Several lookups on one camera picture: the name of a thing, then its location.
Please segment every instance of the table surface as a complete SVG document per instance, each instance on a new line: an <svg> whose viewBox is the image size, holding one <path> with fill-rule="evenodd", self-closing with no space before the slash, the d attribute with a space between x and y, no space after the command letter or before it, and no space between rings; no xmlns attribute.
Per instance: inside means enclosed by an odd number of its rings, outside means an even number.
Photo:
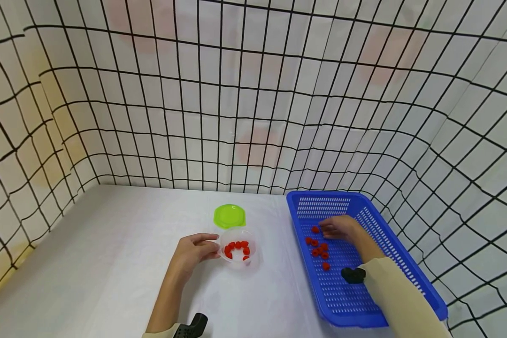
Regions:
<svg viewBox="0 0 507 338"><path fill-rule="evenodd" d="M285 196L100 185L61 220L0 292L0 337L140 337L178 240L222 230L214 209L242 206L260 264L200 264L179 320L208 317L204 337L392 337L335 328L315 309Z"/></svg>

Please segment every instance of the black device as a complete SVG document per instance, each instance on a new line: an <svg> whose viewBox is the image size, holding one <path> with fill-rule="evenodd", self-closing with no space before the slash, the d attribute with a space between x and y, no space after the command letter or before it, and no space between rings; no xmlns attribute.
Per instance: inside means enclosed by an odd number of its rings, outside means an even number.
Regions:
<svg viewBox="0 0 507 338"><path fill-rule="evenodd" d="M201 337L207 326L208 318L202 313L196 313L189 325L180 324L173 338Z"/></svg>
<svg viewBox="0 0 507 338"><path fill-rule="evenodd" d="M343 268L342 269L342 277L349 284L360 284L364 282L364 278L366 278L366 271L361 268Z"/></svg>

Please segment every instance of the basket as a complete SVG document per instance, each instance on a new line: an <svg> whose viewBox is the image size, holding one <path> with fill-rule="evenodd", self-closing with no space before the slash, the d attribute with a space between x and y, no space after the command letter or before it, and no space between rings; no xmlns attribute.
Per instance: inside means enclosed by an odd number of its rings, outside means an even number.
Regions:
<svg viewBox="0 0 507 338"><path fill-rule="evenodd" d="M367 197L356 192L300 191L287 195L293 228L318 313L338 327L374 328L388 326L381 309L374 303L364 284L348 284L340 274L345 267L356 268L361 262L353 245L337 239L324 239L311 228L325 218L347 214L354 217L419 289L437 314L447 318L447 307L431 282L411 258L379 211ZM329 271L321 267L320 257L311 256L306 237L329 245Z"/></svg>

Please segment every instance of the lid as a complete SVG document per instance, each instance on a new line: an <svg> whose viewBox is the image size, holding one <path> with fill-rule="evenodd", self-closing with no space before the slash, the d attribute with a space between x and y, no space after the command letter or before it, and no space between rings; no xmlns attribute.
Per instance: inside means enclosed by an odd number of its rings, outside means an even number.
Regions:
<svg viewBox="0 0 507 338"><path fill-rule="evenodd" d="M214 224L222 229L244 227L246 225L246 213L244 209L235 206L235 204L224 204L214 210Z"/></svg>

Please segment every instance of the beige sleeve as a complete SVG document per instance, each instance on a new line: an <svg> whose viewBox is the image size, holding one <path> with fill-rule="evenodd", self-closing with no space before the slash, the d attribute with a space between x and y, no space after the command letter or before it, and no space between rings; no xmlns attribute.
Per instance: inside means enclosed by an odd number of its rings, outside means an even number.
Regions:
<svg viewBox="0 0 507 338"><path fill-rule="evenodd" d="M165 330L164 332L158 333L146 333L143 334L142 338L173 338L175 332L177 331L180 324L176 323L169 330Z"/></svg>
<svg viewBox="0 0 507 338"><path fill-rule="evenodd" d="M373 259L360 266L364 284L381 308L397 338L451 337L424 296L390 259Z"/></svg>

